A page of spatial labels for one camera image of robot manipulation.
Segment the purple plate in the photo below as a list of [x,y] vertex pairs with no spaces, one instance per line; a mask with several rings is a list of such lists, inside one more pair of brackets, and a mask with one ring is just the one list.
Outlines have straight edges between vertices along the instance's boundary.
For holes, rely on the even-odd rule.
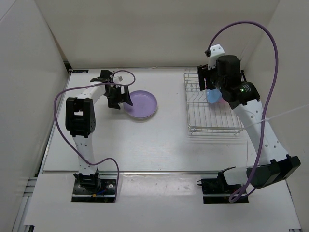
[[131,117],[146,119],[154,115],[158,109],[156,97],[144,90],[136,90],[130,93],[133,105],[124,103],[123,108]]

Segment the blue plate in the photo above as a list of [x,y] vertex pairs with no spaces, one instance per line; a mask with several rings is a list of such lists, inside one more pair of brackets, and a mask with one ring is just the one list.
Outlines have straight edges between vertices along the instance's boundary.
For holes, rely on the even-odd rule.
[[222,98],[222,94],[218,89],[207,89],[206,99],[208,103],[215,104]]

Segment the pink plate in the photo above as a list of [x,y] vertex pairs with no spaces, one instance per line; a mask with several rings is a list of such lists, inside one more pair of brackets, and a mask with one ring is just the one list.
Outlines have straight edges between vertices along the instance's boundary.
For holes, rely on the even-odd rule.
[[225,100],[223,99],[223,97],[221,97],[221,98],[218,100],[218,103],[225,104],[225,103],[227,103],[227,101],[225,101]]

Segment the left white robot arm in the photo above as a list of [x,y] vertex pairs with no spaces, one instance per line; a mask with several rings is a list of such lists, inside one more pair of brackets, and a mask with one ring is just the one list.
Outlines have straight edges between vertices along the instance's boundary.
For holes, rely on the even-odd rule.
[[123,78],[115,76],[119,72],[101,70],[100,76],[91,79],[81,94],[66,100],[65,126],[79,155],[80,168],[74,177],[90,193],[97,193],[101,188],[92,145],[92,133],[96,128],[94,105],[102,96],[107,98],[108,107],[112,109],[119,110],[122,103],[133,105],[128,89],[133,83],[123,84]]

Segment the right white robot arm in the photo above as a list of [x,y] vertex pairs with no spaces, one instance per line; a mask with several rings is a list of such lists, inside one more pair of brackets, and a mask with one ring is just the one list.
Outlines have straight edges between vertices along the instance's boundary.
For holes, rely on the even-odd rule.
[[255,85],[242,80],[240,60],[234,55],[217,58],[213,68],[197,66],[200,90],[218,90],[246,128],[258,158],[257,167],[231,168],[218,174],[217,188],[228,193],[234,185],[249,182],[256,189],[287,179],[301,164],[280,144],[269,122],[262,119],[265,106]]

